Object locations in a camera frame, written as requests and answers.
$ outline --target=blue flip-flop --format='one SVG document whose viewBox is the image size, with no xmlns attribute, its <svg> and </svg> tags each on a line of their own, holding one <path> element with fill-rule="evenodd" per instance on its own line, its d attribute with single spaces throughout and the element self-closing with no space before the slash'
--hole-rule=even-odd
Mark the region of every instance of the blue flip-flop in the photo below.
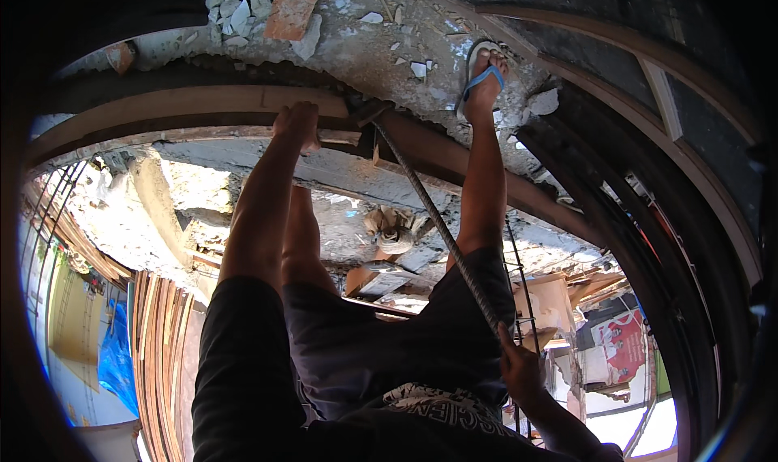
<svg viewBox="0 0 778 462">
<path fill-rule="evenodd" d="M 505 79 L 502 78 L 500 69 L 498 69 L 494 65 L 489 64 L 489 67 L 487 67 L 486 70 L 481 72 L 481 74 L 473 77 L 475 60 L 478 58 L 479 52 L 483 49 L 487 49 L 489 51 L 495 49 L 499 52 L 502 52 L 499 45 L 490 41 L 481 42 L 470 50 L 470 55 L 468 56 L 468 84 L 464 87 L 464 91 L 462 92 L 462 99 L 459 101 L 459 106 L 457 106 L 457 117 L 459 117 L 462 120 L 464 119 L 464 104 L 468 101 L 468 98 L 470 97 L 471 88 L 483 82 L 483 80 L 489 77 L 490 75 L 494 75 L 497 78 L 497 81 L 500 83 L 501 91 L 505 88 Z"/>
</svg>

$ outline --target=concrete rubble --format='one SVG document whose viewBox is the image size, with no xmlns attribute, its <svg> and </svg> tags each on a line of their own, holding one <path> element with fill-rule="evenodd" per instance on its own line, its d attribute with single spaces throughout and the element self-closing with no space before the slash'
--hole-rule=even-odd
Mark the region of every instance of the concrete rubble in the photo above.
<svg viewBox="0 0 778 462">
<path fill-rule="evenodd" d="M 288 60 L 299 67 L 331 75 L 357 92 L 390 100 L 397 107 L 443 126 L 453 139 L 470 146 L 470 127 L 457 118 L 454 109 L 465 84 L 468 51 L 473 42 L 489 39 L 490 35 L 476 29 L 468 20 L 426 0 L 318 0 L 304 38 L 289 42 L 262 36 L 271 12 L 271 0 L 204 2 L 210 10 L 205 28 L 171 30 L 134 39 L 139 49 L 135 68 L 154 71 L 177 59 L 194 61 L 201 55 L 215 58 L 223 55 L 230 57 L 228 66 L 234 71 L 251 75 L 264 62 L 277 64 Z M 550 174 L 542 173 L 540 162 L 515 136 L 531 114 L 556 110 L 559 105 L 556 83 L 546 71 L 510 51 L 506 53 L 511 72 L 495 111 L 506 167 L 529 180 L 534 177 L 536 183 L 545 181 L 564 197 L 566 192 Z M 60 76 L 110 68 L 104 56 L 92 55 L 73 63 Z M 537 93 L 540 88 L 551 90 Z M 241 184 L 265 146 L 256 141 L 242 141 L 248 140 L 209 141 L 208 147 L 197 143 L 160 143 L 141 152 L 125 152 L 131 157 L 137 155 L 135 158 L 159 160 L 173 204 L 171 213 L 180 225 L 181 241 L 191 247 L 223 251 Z M 372 260 L 376 253 L 376 246 L 363 226 L 365 214 L 380 205 L 407 207 L 414 213 L 423 209 L 413 193 L 405 192 L 409 188 L 403 176 L 376 170 L 368 160 L 360 162 L 358 169 L 349 170 L 355 181 L 342 188 L 352 190 L 359 197 L 380 197 L 380 200 L 333 201 L 332 190 L 316 190 L 321 188 L 317 178 L 305 174 L 325 164 L 339 163 L 341 159 L 338 152 L 326 149 L 302 157 L 301 172 L 296 177 L 301 184 L 314 188 L 322 260 L 332 272 L 345 273 Z M 114 180 L 127 172 L 111 169 Z M 160 234 L 155 235 L 150 218 L 138 218 L 143 214 L 135 182 L 130 179 L 127 183 L 124 199 L 107 207 L 92 206 L 95 192 L 88 186 L 77 187 L 71 202 L 79 225 L 101 250 L 128 267 L 158 271 L 179 284 L 199 289 L 200 275 L 193 265 L 182 263 L 170 252 Z M 395 192 L 393 187 L 403 192 Z M 433 200 L 456 235 L 459 197 L 434 190 Z M 509 219 L 528 274 L 565 268 L 582 271 L 591 262 L 607 260 L 599 259 L 600 253 L 591 244 L 527 214 L 511 210 Z M 128 244 L 129 237 L 138 239 Z M 447 255 L 440 235 L 429 234 L 415 249 L 418 254 L 407 259 L 404 267 L 431 282 L 440 279 Z M 207 302 L 207 294 L 199 291 L 200 301 Z M 393 295 L 386 301 L 401 305 L 406 296 L 410 299 L 408 308 L 412 304 L 418 307 L 425 301 L 424 295 Z"/>
</svg>

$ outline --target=metal bar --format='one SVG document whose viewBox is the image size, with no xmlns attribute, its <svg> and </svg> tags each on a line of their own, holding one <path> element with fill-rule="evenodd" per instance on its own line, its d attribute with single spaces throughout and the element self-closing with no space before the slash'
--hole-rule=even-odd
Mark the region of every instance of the metal bar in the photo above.
<svg viewBox="0 0 778 462">
<path fill-rule="evenodd" d="M 413 185 L 414 190 L 416 190 L 416 194 L 419 195 L 419 199 L 421 199 L 424 207 L 426 207 L 427 212 L 433 219 L 435 226 L 442 236 L 443 242 L 446 243 L 448 250 L 453 256 L 454 262 L 459 267 L 459 272 L 462 273 L 462 279 L 464 279 L 464 282 L 467 283 L 468 288 L 470 288 L 470 292 L 472 292 L 473 298 L 475 298 L 475 302 L 478 304 L 479 308 L 481 309 L 481 313 L 483 313 L 484 318 L 486 319 L 486 322 L 489 324 L 489 327 L 496 336 L 497 324 L 499 322 L 497 315 L 494 313 L 489 300 L 486 298 L 486 293 L 484 293 L 483 289 L 481 289 L 481 285 L 476 281 L 467 264 L 464 263 L 464 255 L 462 254 L 462 251 L 460 251 L 459 246 L 457 246 L 457 241 L 453 238 L 451 231 L 448 230 L 446 223 L 442 220 L 442 217 L 440 216 L 437 207 L 435 207 L 433 200 L 430 198 L 430 195 L 427 194 L 427 190 L 422 185 L 422 181 L 419 180 L 419 176 L 416 175 L 416 172 L 413 170 L 411 164 L 408 163 L 402 153 L 400 153 L 400 149 L 397 147 L 397 145 L 394 144 L 394 140 L 391 138 L 391 136 L 389 136 L 386 130 L 384 130 L 384 127 L 381 124 L 374 122 L 374 125 L 381 133 L 381 135 L 384 136 L 384 141 L 392 150 L 392 153 L 394 153 L 394 157 L 397 159 L 398 163 L 400 163 L 400 166 L 402 166 L 405 175 L 408 176 L 408 179 L 411 181 L 411 185 Z"/>
</svg>

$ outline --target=wooden board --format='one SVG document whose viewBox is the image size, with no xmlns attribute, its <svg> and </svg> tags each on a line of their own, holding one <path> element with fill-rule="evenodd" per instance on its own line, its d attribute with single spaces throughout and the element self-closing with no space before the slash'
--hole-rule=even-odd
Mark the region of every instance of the wooden board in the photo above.
<svg viewBox="0 0 778 462">
<path fill-rule="evenodd" d="M 185 121 L 194 119 L 190 117 L 202 116 L 212 117 L 212 119 L 207 119 L 210 124 L 211 121 L 217 121 L 219 115 L 223 113 L 272 115 L 280 112 L 282 107 L 291 107 L 298 101 L 310 101 L 318 105 L 320 124 L 323 124 L 327 117 L 340 120 L 348 119 L 348 110 L 343 98 L 318 88 L 201 86 L 165 89 L 120 98 L 88 109 L 61 122 L 30 143 L 26 154 L 26 166 L 33 168 L 48 159 L 71 152 L 76 148 L 119 136 L 137 134 L 138 131 L 133 130 L 122 135 L 120 126 L 123 125 L 149 123 L 149 126 L 153 126 L 153 120 L 177 117 L 180 118 L 179 120 Z M 263 124 L 272 124 L 272 120 Z M 105 137 L 99 134 L 102 130 L 117 127 L 120 127 L 116 130 L 118 135 Z M 175 127 L 188 126 L 179 124 L 167 129 Z M 320 125 L 320 127 L 327 128 L 329 126 Z"/>
<path fill-rule="evenodd" d="M 273 0 L 270 16 L 267 17 L 265 38 L 303 39 L 310 14 L 314 12 L 317 0 Z"/>
</svg>

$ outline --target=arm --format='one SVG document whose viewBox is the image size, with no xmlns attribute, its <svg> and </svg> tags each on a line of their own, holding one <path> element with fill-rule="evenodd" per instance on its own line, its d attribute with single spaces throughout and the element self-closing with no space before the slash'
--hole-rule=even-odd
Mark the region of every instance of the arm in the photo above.
<svg viewBox="0 0 778 462">
<path fill-rule="evenodd" d="M 545 446 L 579 460 L 586 460 L 595 454 L 598 460 L 620 460 L 613 458 L 616 453 L 609 447 L 605 451 L 607 454 L 601 453 L 603 446 L 600 440 L 543 389 L 538 355 L 515 345 L 503 323 L 500 323 L 499 330 L 502 378 L 505 379 L 511 398 L 540 432 Z"/>
<path fill-rule="evenodd" d="M 289 216 L 292 175 L 301 150 L 317 148 L 318 106 L 284 107 L 273 123 L 273 139 L 235 206 L 219 283 L 252 276 L 281 293 L 281 253 Z"/>
</svg>

